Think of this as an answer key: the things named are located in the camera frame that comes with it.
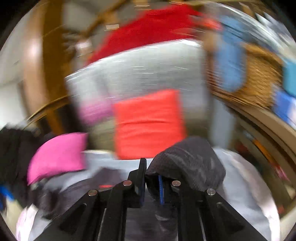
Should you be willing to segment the dark grey garment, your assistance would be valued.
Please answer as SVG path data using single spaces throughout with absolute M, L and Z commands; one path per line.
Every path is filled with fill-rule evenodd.
M 209 143 L 200 137 L 187 138 L 157 154 L 150 163 L 147 162 L 142 207 L 127 209 L 124 240 L 178 240 L 171 233 L 165 239 L 159 224 L 159 175 L 179 180 L 192 190 L 206 191 L 218 188 L 226 171 Z M 62 216 L 89 190 L 109 190 L 120 182 L 117 170 L 103 169 L 93 178 L 78 182 L 54 196 L 54 209 L 48 218 L 53 221 Z

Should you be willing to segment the black clothes pile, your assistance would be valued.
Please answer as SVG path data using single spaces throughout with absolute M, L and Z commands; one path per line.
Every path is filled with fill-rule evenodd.
M 21 207 L 29 203 L 27 173 L 30 161 L 45 142 L 44 136 L 18 128 L 1 129 L 1 185 Z

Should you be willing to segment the light grey bed blanket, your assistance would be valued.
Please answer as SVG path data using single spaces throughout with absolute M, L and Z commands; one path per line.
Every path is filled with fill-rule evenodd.
M 272 195 L 267 185 L 261 180 L 258 172 L 239 154 L 213 148 L 225 168 L 223 183 L 215 189 L 236 211 L 239 212 L 265 240 L 280 239 L 280 218 Z M 106 153 L 85 153 L 87 168 L 71 179 L 55 178 L 46 183 L 46 189 L 60 195 L 74 184 L 96 176 L 103 169 L 118 171 L 121 181 L 128 178 L 131 171 L 139 166 L 137 160 L 117 160 Z M 43 208 L 39 208 L 34 219 L 29 240 L 37 237 L 52 222 Z

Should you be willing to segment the pink cushion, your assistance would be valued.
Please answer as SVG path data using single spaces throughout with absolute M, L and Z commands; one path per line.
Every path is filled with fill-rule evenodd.
M 87 133 L 68 133 L 45 142 L 30 160 L 27 172 L 28 185 L 43 178 L 83 170 L 83 151 L 86 150 L 87 139 Z

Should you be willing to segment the red square cushion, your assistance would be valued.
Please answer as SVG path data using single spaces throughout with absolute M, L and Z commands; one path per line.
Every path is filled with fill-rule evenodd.
M 181 95 L 174 89 L 119 101 L 114 117 L 119 159 L 153 158 L 186 137 Z

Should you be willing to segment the blue jacket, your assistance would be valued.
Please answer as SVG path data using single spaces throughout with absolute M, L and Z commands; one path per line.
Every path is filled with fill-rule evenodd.
M 10 192 L 10 190 L 8 190 L 6 188 L 6 186 L 4 185 L 0 185 L 0 209 L 1 211 L 5 211 L 6 210 L 6 201 L 14 201 L 14 196 L 12 195 L 12 193 Z

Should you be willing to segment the wooden shelf unit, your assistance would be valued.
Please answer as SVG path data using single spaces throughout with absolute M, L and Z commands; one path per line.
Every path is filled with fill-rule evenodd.
M 211 144 L 238 152 L 269 187 L 281 218 L 295 209 L 295 131 L 269 111 L 210 96 Z

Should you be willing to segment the brown wooden cabinet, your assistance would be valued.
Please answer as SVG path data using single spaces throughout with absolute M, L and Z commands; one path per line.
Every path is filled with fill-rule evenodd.
M 63 45 L 63 1 L 39 1 L 30 11 L 23 36 L 23 90 L 28 120 L 44 133 L 79 130 L 65 77 L 70 61 Z

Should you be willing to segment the silver foil insulation panel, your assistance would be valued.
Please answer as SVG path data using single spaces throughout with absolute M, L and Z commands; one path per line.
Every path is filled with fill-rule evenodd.
M 114 105 L 162 89 L 180 92 L 189 135 L 206 137 L 209 91 L 202 43 L 180 39 L 120 52 L 66 77 L 66 86 L 92 149 L 113 150 Z

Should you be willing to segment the wicker basket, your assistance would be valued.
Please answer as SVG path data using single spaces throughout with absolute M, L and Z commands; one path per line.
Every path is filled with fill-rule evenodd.
M 213 54 L 207 53 L 206 79 L 210 92 L 225 101 L 269 109 L 274 90 L 283 82 L 283 61 L 273 52 L 254 44 L 243 44 L 246 51 L 246 74 L 242 87 L 234 92 L 222 89 L 222 79 L 214 70 Z

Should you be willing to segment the light blue cloth in basket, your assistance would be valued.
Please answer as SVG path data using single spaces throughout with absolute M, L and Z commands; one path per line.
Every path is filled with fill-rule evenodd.
M 216 70 L 220 87 L 227 92 L 239 90 L 245 80 L 244 28 L 240 21 L 230 16 L 220 18 L 221 40 L 216 54 Z

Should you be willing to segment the teal fashion box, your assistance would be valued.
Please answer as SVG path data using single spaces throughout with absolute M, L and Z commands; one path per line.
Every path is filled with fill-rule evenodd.
M 296 65 L 295 60 L 283 61 L 283 89 L 291 96 L 296 97 Z

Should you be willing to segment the red plush blanket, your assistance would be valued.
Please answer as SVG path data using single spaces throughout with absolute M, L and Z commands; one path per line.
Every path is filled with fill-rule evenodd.
M 193 36 L 194 28 L 219 31 L 222 26 L 217 20 L 187 4 L 149 10 L 110 33 L 86 64 L 145 45 L 188 39 Z

